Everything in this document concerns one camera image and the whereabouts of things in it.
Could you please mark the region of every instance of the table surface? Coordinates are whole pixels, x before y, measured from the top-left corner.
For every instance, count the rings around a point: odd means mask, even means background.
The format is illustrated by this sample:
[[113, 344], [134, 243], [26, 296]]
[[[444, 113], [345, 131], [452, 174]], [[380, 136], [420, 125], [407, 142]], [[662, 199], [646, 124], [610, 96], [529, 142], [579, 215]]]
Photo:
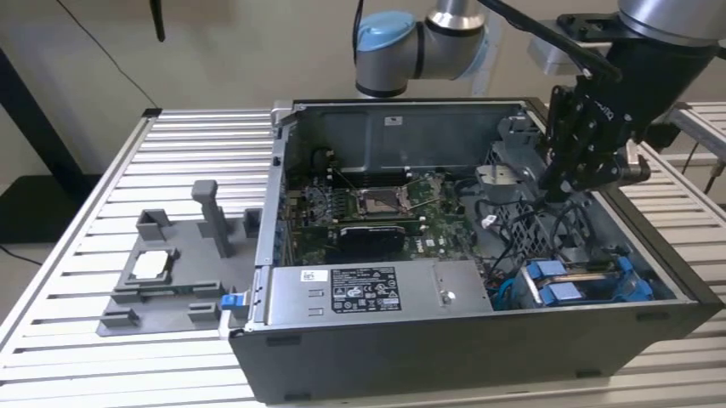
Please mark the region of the table surface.
[[[94, 329], [144, 208], [201, 219], [193, 180], [216, 179], [227, 215], [260, 207], [269, 110], [165, 110], [133, 130], [0, 328], [0, 407], [261, 405], [217, 331], [98, 337]], [[623, 188], [726, 301], [726, 215], [646, 147], [654, 175]], [[329, 401], [325, 406], [726, 406], [726, 312], [656, 343], [607, 379]]]

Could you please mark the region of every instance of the black cable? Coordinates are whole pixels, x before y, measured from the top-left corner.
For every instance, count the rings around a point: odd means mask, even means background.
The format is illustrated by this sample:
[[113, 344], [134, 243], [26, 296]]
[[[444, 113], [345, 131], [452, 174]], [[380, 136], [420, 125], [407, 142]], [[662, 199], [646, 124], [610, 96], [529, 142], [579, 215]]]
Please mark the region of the black cable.
[[568, 235], [571, 235], [571, 226], [567, 226], [567, 223], [570, 221], [564, 217], [572, 211], [578, 211], [579, 216], [584, 220], [584, 224], [586, 224], [586, 227], [587, 227], [587, 238], [584, 237], [584, 233], [582, 232], [582, 230], [579, 231], [579, 235], [582, 236], [582, 239], [586, 240], [587, 254], [590, 256], [592, 256], [594, 245], [596, 243], [596, 234], [595, 234], [595, 231], [594, 231], [592, 220], [590, 219], [590, 215], [587, 214], [586, 209], [576, 202], [572, 202], [567, 207], [564, 207], [563, 210], [556, 215], [555, 223], [552, 225], [552, 230], [548, 233], [550, 245], [551, 245], [552, 250], [555, 252], [558, 252], [562, 249], [562, 247], [558, 248], [556, 245], [555, 245], [556, 230], [559, 230], [559, 224], [564, 224], [564, 226], [566, 226], [566, 228], [568, 230]]
[[532, 33], [537, 38], [558, 47], [592, 73], [600, 73], [603, 76], [612, 78], [615, 82], [620, 82], [623, 73], [602, 55], [582, 48], [570, 38], [554, 32], [529, 16], [504, 4], [501, 0], [479, 0], [479, 3], [497, 13], [516, 29]]
[[[493, 264], [491, 265], [491, 270], [496, 270], [496, 266], [499, 265], [499, 263], [508, 257], [508, 253], [511, 251], [511, 249], [513, 248], [513, 245], [515, 245], [515, 242], [513, 242], [513, 232], [511, 231], [511, 224], [516, 223], [517, 221], [521, 221], [532, 216], [536, 216], [536, 214], [539, 214], [540, 211], [539, 210], [535, 210], [535, 211], [529, 211], [529, 212], [524, 212], [521, 214], [519, 214], [515, 218], [509, 219], [505, 223], [501, 224], [500, 228], [499, 228], [499, 238], [501, 239], [504, 245], [507, 246], [501, 253], [499, 254], [499, 258], [496, 258]], [[505, 229], [507, 231], [507, 234], [509, 234], [509, 238], [504, 238], [503, 236], [503, 228]]]
[[359, 5], [355, 8], [355, 17], [352, 18], [352, 64], [357, 62], [357, 52], [359, 52], [359, 29], [360, 29], [360, 18], [363, 17], [363, 1], [359, 0]]
[[56, 3], [57, 5], [65, 10], [65, 13], [70, 16], [72, 20], [74, 21], [76, 25], [78, 26], [78, 28], [86, 33], [88, 37], [93, 40], [94, 42], [94, 45], [98, 46], [98, 48], [101, 49], [102, 53], [105, 54], [106, 57], [109, 57], [109, 60], [110, 60], [110, 63], [116, 66], [116, 69], [117, 71], [121, 73], [121, 75], [125, 77], [125, 79], [128, 79], [128, 82], [132, 83], [132, 85], [136, 87], [136, 89], [138, 89], [138, 92], [141, 92], [144, 94], [144, 96], [146, 97], [148, 99], [148, 102], [150, 103], [150, 105], [157, 108], [158, 105], [156, 104], [154, 100], [150, 99], [150, 97], [148, 96], [148, 93], [144, 91], [144, 89], [140, 87], [140, 85], [132, 80], [132, 78], [128, 76], [128, 74], [124, 72], [124, 70], [121, 69], [121, 66], [117, 64], [116, 60], [113, 59], [113, 57], [110, 56], [109, 52], [106, 51], [105, 47], [101, 45], [101, 43], [98, 42], [98, 40], [94, 39], [93, 37], [93, 34], [90, 34], [90, 31], [86, 30], [86, 28], [82, 26], [82, 24], [80, 24], [80, 21], [78, 19], [76, 18], [76, 16], [73, 15], [73, 13], [70, 12], [70, 10], [65, 7], [64, 3], [61, 2], [61, 0], [56, 0]]
[[706, 188], [703, 189], [704, 195], [707, 195], [707, 193], [711, 192], [711, 188], [714, 188], [714, 181], [715, 181], [715, 176], [711, 176], [711, 178], [707, 180]]
[[37, 261], [33, 261], [30, 258], [25, 258], [25, 257], [21, 257], [20, 255], [12, 253], [8, 248], [5, 248], [2, 245], [0, 245], [0, 250], [6, 253], [8, 255], [10, 255], [13, 258], [16, 259], [20, 259], [25, 262], [29, 262], [30, 264], [36, 264], [37, 266], [42, 266], [42, 264]]
[[684, 171], [688, 169], [688, 165], [691, 164], [692, 154], [695, 153], [695, 150], [699, 148], [699, 142], [695, 142], [691, 149], [691, 154], [688, 155], [688, 158], [684, 159], [684, 165], [683, 170], [680, 170], [680, 174], [684, 175]]

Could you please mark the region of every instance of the blue latch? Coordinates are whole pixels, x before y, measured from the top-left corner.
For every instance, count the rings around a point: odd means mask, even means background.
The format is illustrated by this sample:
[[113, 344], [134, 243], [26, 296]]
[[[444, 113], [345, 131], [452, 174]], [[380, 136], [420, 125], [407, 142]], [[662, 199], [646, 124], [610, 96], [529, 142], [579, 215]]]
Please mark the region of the blue latch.
[[233, 309], [244, 308], [245, 307], [244, 293], [235, 294], [235, 295], [224, 295], [219, 306], [221, 310], [233, 310]]
[[542, 276], [567, 275], [564, 265], [559, 261], [535, 261], [525, 267], [532, 279], [539, 279]]

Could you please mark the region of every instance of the cable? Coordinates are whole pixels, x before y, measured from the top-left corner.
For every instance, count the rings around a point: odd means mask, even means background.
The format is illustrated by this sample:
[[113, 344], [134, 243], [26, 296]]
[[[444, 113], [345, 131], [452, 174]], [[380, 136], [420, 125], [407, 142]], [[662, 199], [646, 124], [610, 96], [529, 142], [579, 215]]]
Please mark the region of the cable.
[[703, 189], [704, 195], [707, 195], [707, 193], [711, 192], [711, 188], [714, 187], [714, 181], [715, 181], [715, 176], [711, 176], [711, 178], [707, 180], [706, 188]]
[[64, 3], [61, 0], [56, 0], [56, 3], [57, 5], [65, 10], [65, 13], [68, 14], [68, 16], [72, 18], [72, 20], [74, 21], [76, 25], [78, 26], [78, 28], [86, 33], [88, 37], [93, 40], [94, 42], [94, 45], [98, 46], [98, 48], [101, 49], [102, 53], [105, 54], [106, 57], [109, 57], [109, 60], [110, 60], [110, 63], [116, 66], [116, 69], [117, 71], [121, 73], [121, 75], [125, 77], [125, 79], [128, 79], [128, 82], [132, 83], [132, 85], [136, 87], [136, 89], [138, 89], [138, 92], [141, 92], [144, 94], [144, 96], [146, 97], [148, 99], [148, 102], [150, 103], [150, 105], [157, 108], [158, 105], [156, 104], [154, 100], [150, 99], [150, 97], [148, 96], [148, 93], [144, 91], [144, 89], [140, 87], [140, 85], [132, 80], [132, 78], [128, 76], [128, 74], [124, 72], [124, 70], [121, 69], [121, 66], [117, 64], [116, 60], [113, 59], [113, 57], [110, 56], [109, 52], [106, 51], [105, 47], [101, 45], [101, 43], [98, 42], [98, 40], [96, 40], [96, 38], [93, 37], [93, 34], [90, 34], [90, 31], [86, 30], [86, 28], [82, 26], [82, 24], [80, 24], [80, 21], [78, 19], [76, 18], [76, 16], [73, 15], [73, 13], [70, 12], [70, 10], [65, 7]]
[[590, 71], [612, 78], [615, 82], [620, 82], [623, 73], [602, 55], [582, 48], [570, 38], [554, 32], [529, 16], [504, 4], [501, 0], [479, 0], [479, 3], [499, 14], [516, 29], [532, 33], [537, 38], [558, 47]]
[[703, 194], [707, 195], [707, 193], [711, 192], [711, 188], [714, 187], [715, 178], [722, 176], [723, 169], [726, 169], [726, 161], [719, 159], [719, 161], [716, 161], [714, 166], [711, 167], [711, 178], [707, 180], [706, 188], [703, 189]]
[[683, 170], [680, 170], [680, 174], [684, 175], [684, 171], [688, 169], [688, 165], [691, 164], [692, 154], [695, 153], [695, 150], [699, 148], [699, 142], [695, 142], [692, 145], [691, 153], [688, 154], [688, 158], [684, 159], [684, 165]]
[[30, 264], [36, 264], [37, 266], [42, 266], [42, 264], [37, 261], [33, 261], [30, 258], [25, 258], [25, 257], [21, 257], [20, 255], [12, 253], [8, 248], [5, 248], [2, 245], [0, 245], [0, 250], [6, 253], [8, 255], [10, 255], [13, 258], [16, 259], [20, 259], [25, 262], [29, 262]]
[[363, 17], [363, 2], [359, 0], [359, 5], [355, 8], [355, 17], [352, 18], [352, 64], [357, 62], [357, 51], [359, 51], [359, 29], [360, 29], [360, 18]]

